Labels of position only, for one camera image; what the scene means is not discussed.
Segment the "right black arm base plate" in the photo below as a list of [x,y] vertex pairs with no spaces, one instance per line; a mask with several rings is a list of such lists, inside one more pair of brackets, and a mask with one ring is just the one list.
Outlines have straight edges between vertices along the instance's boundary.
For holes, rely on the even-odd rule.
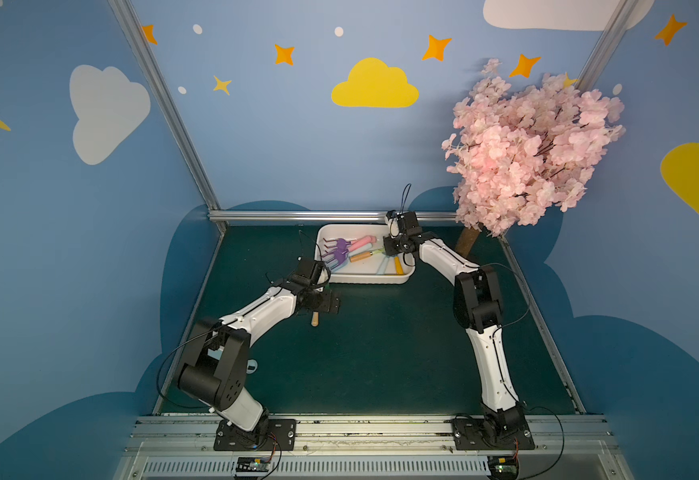
[[477,450],[535,450],[535,441],[527,426],[521,430],[501,433],[483,417],[457,415],[451,420],[453,442],[459,451]]

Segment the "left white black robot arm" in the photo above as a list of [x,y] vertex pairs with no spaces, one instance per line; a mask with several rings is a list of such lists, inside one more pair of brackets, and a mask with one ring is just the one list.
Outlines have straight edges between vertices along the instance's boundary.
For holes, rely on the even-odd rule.
[[301,310],[337,313],[326,262],[301,258],[296,270],[240,310],[197,325],[177,364],[177,388],[212,408],[237,430],[261,433],[266,408],[246,389],[250,350],[281,321]]

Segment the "right small circuit board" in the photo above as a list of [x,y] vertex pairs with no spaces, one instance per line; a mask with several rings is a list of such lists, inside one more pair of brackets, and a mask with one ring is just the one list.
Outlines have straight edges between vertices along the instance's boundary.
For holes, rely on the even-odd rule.
[[517,480],[519,461],[515,457],[491,456],[487,458],[489,480]]

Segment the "left small circuit board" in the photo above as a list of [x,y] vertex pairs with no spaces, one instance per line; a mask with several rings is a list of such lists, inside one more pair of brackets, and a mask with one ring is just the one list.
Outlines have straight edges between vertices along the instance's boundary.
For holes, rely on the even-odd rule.
[[239,457],[236,463],[237,473],[265,474],[270,471],[270,462],[261,457]]

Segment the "pink artificial blossom tree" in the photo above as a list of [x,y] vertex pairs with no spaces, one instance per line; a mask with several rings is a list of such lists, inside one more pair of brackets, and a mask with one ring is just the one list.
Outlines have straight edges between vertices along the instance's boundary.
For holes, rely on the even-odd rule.
[[461,255],[481,232],[501,236],[537,224],[549,208],[575,208],[609,145],[625,134],[619,98],[581,91],[565,74],[511,92],[500,65],[487,60],[483,78],[455,104],[455,131],[441,144],[453,162],[447,170],[461,178],[453,190]]

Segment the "blue yellow-handled hand rake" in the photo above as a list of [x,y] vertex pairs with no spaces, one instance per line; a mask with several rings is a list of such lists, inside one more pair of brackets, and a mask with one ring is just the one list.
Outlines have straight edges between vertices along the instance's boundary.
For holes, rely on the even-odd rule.
[[403,276],[403,274],[405,274],[405,270],[403,270],[403,263],[401,263],[401,257],[395,256],[395,258],[393,258],[393,264],[395,264],[395,274]]

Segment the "white plastic storage box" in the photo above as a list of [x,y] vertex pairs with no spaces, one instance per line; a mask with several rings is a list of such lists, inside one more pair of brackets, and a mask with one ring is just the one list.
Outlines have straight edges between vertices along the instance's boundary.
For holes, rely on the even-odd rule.
[[[324,240],[328,238],[345,238],[354,240],[366,235],[377,237],[377,242],[373,245],[367,245],[359,248],[354,252],[349,252],[347,263],[336,271],[331,271],[331,284],[404,284],[415,272],[413,265],[413,256],[411,254],[401,254],[401,263],[405,274],[399,276],[395,274],[395,264],[393,258],[384,254],[375,255],[372,258],[363,260],[357,263],[351,263],[350,257],[369,250],[383,249],[383,238],[389,233],[389,228],[381,224],[329,224],[323,226],[317,237],[315,260],[323,260],[327,254],[327,248],[324,246]],[[385,275],[377,275],[377,268],[381,264],[381,260],[389,257],[387,264],[387,272]]]

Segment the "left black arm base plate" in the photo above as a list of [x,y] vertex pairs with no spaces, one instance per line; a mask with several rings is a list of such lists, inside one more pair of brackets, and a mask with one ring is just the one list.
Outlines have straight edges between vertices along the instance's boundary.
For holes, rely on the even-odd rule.
[[243,430],[229,420],[220,422],[216,432],[215,451],[293,451],[297,434],[295,419],[264,418],[252,431]]

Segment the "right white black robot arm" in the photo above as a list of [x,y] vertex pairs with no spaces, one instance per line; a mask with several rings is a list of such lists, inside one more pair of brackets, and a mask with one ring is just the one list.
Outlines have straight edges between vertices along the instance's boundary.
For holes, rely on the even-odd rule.
[[391,210],[385,214],[385,224],[389,227],[383,238],[387,254],[411,256],[453,284],[453,316],[465,329],[479,368],[485,435],[497,443],[522,434],[527,429],[525,412],[503,350],[503,295],[497,272],[465,259],[437,235],[423,230],[413,211]]

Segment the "purple pink-handled hand rake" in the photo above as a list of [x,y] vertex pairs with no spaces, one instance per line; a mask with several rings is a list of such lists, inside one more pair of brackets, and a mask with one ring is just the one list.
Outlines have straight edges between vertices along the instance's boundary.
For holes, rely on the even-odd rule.
[[375,242],[377,242],[377,237],[366,235],[354,240],[328,238],[324,240],[324,246],[327,248],[327,254],[347,254],[367,245],[373,245]]

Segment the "aluminium back frame bar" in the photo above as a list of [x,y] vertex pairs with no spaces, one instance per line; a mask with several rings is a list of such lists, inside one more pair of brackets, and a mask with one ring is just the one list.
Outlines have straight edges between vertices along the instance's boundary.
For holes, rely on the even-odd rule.
[[383,211],[211,210],[209,218],[213,222],[383,223],[387,213]]

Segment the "light blue hand rake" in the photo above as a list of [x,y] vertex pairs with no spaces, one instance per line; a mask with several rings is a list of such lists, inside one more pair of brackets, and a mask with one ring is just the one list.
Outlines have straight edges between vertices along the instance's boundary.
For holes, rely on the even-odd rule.
[[387,272],[387,264],[389,264],[389,257],[385,256],[383,260],[381,260],[381,264],[379,264],[379,268],[377,268],[375,274],[385,275],[385,272]]

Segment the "lime green wooden-handled rake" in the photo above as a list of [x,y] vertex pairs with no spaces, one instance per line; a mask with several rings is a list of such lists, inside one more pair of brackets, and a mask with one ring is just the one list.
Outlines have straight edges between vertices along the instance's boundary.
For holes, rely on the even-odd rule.
[[385,253],[385,251],[383,251],[383,249],[369,250],[369,251],[361,252],[361,253],[358,253],[358,254],[351,256],[349,258],[349,261],[351,261],[351,263],[357,263],[357,262],[372,258],[375,255],[384,254],[384,253]]

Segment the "small circuit board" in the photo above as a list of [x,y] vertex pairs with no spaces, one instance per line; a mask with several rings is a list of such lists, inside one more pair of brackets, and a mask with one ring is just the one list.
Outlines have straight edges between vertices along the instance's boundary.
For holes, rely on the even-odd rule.
[[270,471],[270,462],[261,457],[239,457],[236,463],[237,473],[265,474]]
[[491,456],[487,458],[489,480],[517,480],[519,461],[515,457]]

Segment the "aluminium front rail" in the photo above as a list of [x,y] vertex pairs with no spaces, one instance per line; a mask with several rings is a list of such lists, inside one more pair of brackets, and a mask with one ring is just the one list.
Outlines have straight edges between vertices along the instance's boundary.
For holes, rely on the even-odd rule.
[[[593,415],[531,415],[535,450],[459,451],[457,415],[297,415],[293,451],[215,451],[219,418],[141,417],[117,479],[489,479],[487,458],[515,457],[517,479],[631,479],[607,420]],[[265,474],[237,473],[239,457],[270,462]]]

